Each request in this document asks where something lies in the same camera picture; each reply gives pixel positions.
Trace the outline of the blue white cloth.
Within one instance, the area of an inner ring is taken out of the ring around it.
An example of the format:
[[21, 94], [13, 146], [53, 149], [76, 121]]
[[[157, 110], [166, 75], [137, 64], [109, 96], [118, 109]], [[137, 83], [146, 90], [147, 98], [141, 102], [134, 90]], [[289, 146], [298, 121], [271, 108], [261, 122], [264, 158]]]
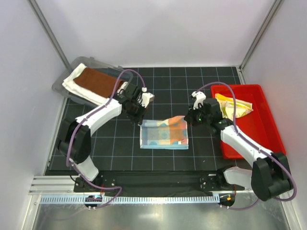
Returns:
[[140, 148], [151, 150], [187, 150], [188, 124], [183, 115], [166, 120], [143, 120]]

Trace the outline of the brown towel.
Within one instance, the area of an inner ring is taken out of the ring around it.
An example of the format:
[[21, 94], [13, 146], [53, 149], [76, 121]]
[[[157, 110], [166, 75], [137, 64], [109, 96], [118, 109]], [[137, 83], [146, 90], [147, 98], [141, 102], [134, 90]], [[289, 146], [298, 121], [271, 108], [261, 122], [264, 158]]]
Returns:
[[78, 86], [96, 95], [107, 98], [112, 94], [117, 78], [95, 69], [85, 68], [78, 77], [73, 79], [73, 81]]

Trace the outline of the colourful patterned cloth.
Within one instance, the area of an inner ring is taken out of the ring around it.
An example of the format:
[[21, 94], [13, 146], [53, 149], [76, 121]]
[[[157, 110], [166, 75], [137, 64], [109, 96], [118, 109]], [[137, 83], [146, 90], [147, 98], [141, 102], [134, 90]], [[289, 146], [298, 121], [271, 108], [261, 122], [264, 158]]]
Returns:
[[223, 96], [219, 93], [215, 94], [215, 99], [220, 105], [223, 118], [228, 118], [231, 121], [233, 121], [234, 110], [236, 110], [236, 118], [246, 116], [253, 111], [252, 103], [249, 102], [236, 99], [236, 103], [234, 103], [233, 98]]

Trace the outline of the white towel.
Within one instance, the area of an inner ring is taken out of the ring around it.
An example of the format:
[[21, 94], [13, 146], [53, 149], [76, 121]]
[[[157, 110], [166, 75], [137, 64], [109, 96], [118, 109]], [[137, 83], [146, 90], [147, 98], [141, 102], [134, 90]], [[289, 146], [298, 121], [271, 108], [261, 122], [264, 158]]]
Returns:
[[86, 99], [90, 102], [92, 102], [95, 105], [101, 105], [104, 102], [106, 102], [108, 100], [107, 98], [101, 97], [99, 95], [96, 95], [95, 93], [84, 89], [80, 86], [78, 86], [73, 79], [78, 77], [85, 68], [88, 68], [87, 66], [85, 66], [83, 63], [79, 64], [74, 70], [73, 72], [63, 80], [62, 86], [68, 90], [69, 92], [82, 97], [83, 99]]

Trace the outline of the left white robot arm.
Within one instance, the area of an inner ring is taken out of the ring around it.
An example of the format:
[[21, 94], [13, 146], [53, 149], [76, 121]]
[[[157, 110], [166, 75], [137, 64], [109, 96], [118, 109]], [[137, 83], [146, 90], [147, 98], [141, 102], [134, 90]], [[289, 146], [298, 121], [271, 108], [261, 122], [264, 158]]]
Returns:
[[154, 95], [146, 87], [124, 83], [114, 89], [103, 103], [90, 112], [75, 119], [65, 119], [59, 130], [57, 150], [66, 157], [66, 165], [72, 166], [81, 178], [85, 187], [91, 192], [101, 189], [102, 181], [99, 170], [94, 165], [92, 135], [114, 117], [125, 113], [131, 122], [142, 124], [144, 114]]

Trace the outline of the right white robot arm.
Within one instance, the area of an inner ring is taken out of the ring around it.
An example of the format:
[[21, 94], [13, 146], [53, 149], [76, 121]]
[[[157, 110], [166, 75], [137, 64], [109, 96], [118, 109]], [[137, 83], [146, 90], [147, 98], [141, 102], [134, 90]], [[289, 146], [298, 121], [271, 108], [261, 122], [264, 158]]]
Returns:
[[189, 106], [184, 119], [191, 126], [203, 125], [218, 135], [251, 166], [251, 170], [239, 167], [223, 170], [223, 174], [216, 177], [220, 189], [227, 190], [237, 184], [252, 189], [262, 201], [295, 189], [286, 155], [264, 148], [243, 133], [234, 120], [224, 118], [216, 99], [197, 100]]

